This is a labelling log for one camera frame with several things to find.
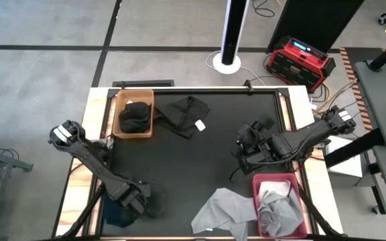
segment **gray carpet floor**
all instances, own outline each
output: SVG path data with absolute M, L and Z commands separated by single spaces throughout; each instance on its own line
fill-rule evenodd
M 115 0 L 0 0 L 0 44 L 102 45 Z M 219 46 L 224 0 L 123 0 L 112 46 Z M 281 14 L 262 18 L 249 8 L 241 46 L 265 47 Z M 386 1 L 368 0 L 334 44 L 386 48 L 386 26 L 376 17 Z M 0 205 L 0 237 L 10 241 L 49 238 L 68 174 L 70 157 L 47 144 L 50 129 L 67 119 L 81 121 L 100 52 L 0 50 L 0 147 L 14 148 L 31 173 L 14 171 Z M 247 70 L 223 76 L 205 66 L 206 52 L 109 52 L 99 86 L 121 80 L 172 79 L 177 86 L 238 86 L 253 78 Z M 243 66 L 259 76 L 265 54 L 239 54 Z M 333 92 L 348 82 L 339 54 L 326 80 Z M 281 85 L 264 77 L 267 85 Z M 336 101 L 355 101 L 351 90 Z M 354 104 L 347 107 L 358 113 Z M 355 134 L 365 133 L 359 116 Z M 350 236 L 386 239 L 386 216 L 374 216 L 370 188 L 334 189 L 344 231 Z

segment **tower fan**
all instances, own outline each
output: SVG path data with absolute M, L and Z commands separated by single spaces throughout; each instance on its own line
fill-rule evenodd
M 248 4 L 249 0 L 227 0 L 221 52 L 212 61 L 214 68 L 222 74 L 233 74 L 241 67 L 237 53 Z

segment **red basket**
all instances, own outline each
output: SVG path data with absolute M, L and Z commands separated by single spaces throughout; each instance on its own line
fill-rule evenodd
M 299 187 L 298 187 L 298 181 L 296 179 L 296 175 L 293 173 L 278 173 L 278 174 L 256 174 L 253 177 L 253 195 L 254 195 L 254 205 L 255 210 L 257 211 L 257 207 L 259 207 L 259 202 L 257 201 L 257 194 L 259 193 L 260 184 L 262 181 L 284 181 L 288 180 L 292 184 L 292 188 L 294 188 L 294 191 L 296 192 L 296 195 L 300 201 L 300 194 L 299 194 Z M 259 235 L 264 238 L 275 238 L 269 236 L 268 233 L 263 233 L 260 228 L 260 219 L 257 221 L 257 226 L 259 229 Z M 296 228 L 293 234 L 282 236 L 278 238 L 305 238 L 308 235 L 308 231 L 306 230 L 306 223 L 305 219 L 303 222 Z

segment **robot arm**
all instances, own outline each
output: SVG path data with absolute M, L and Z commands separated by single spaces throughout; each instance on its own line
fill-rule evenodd
M 133 210 L 134 218 L 146 211 L 145 198 L 150 195 L 147 185 L 114 175 L 104 164 L 108 149 L 102 143 L 92 143 L 86 139 L 85 130 L 77 122 L 68 120 L 50 131 L 49 143 L 58 151 L 71 154 L 80 160 L 100 179 L 112 200 L 124 208 Z
M 271 134 L 268 131 L 270 125 L 273 122 L 261 117 L 238 131 L 239 147 L 233 155 L 245 175 L 263 165 L 306 159 L 314 146 L 330 135 L 349 134 L 356 126 L 347 111 L 337 106 L 327 110 L 320 120 L 297 131 Z

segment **gray cloth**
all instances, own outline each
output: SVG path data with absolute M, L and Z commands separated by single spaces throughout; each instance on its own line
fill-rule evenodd
M 267 193 L 257 213 L 262 232 L 273 237 L 290 235 L 303 222 L 302 208 L 294 188 L 287 197 L 275 191 Z
M 192 229 L 194 234 L 210 228 L 230 230 L 237 241 L 245 241 L 251 220 L 257 220 L 253 199 L 219 188 L 194 217 Z

